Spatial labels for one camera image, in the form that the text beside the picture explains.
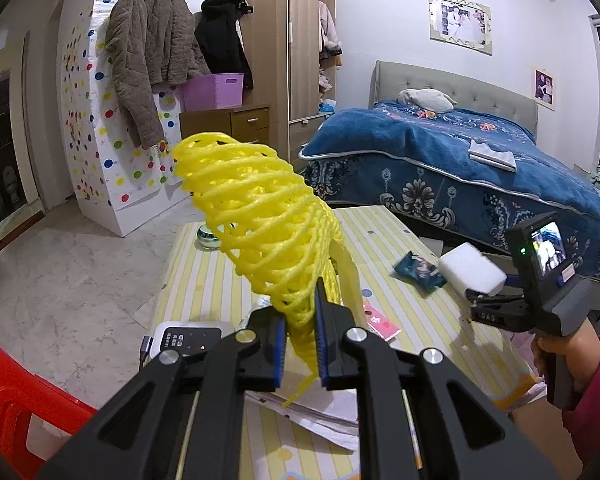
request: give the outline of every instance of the wooden wardrobe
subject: wooden wardrobe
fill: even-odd
[[[333,86],[323,98],[335,99],[334,58],[320,62],[318,0],[247,0],[253,14],[240,20],[244,51],[253,72],[253,90],[243,106],[270,107],[269,143],[278,155],[302,166],[298,153],[328,116],[319,113],[320,67]],[[336,0],[321,0],[336,20]]]

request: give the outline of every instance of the wall photo frame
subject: wall photo frame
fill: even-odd
[[[493,55],[491,9],[467,0],[429,0],[429,37]]]
[[[546,70],[534,68],[534,99],[538,104],[555,110],[555,79]]]

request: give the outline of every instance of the bed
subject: bed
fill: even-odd
[[[399,105],[405,88],[436,88],[448,114]],[[370,109],[323,123],[300,157],[307,183],[330,204],[384,205],[462,238],[508,252],[504,232],[555,211],[578,273],[600,280],[600,190],[535,146],[535,101],[475,79],[378,61]],[[469,160],[471,139],[512,151],[518,170]]]

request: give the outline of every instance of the yellow mesh foam sleeve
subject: yellow mesh foam sleeve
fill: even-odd
[[[175,174],[220,240],[220,250],[257,294],[267,294],[286,317],[289,339],[311,376],[317,375],[314,289],[319,276],[327,298],[345,304],[364,326],[360,282],[331,209],[272,148],[242,143],[221,133],[195,134],[173,150]]]

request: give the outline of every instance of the charging cable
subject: charging cable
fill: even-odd
[[[151,349],[151,345],[154,342],[154,338],[150,335],[146,335],[142,338],[142,344],[140,345],[140,365],[138,367],[139,370],[142,370],[144,366],[144,362],[146,358],[149,356],[149,350]]]

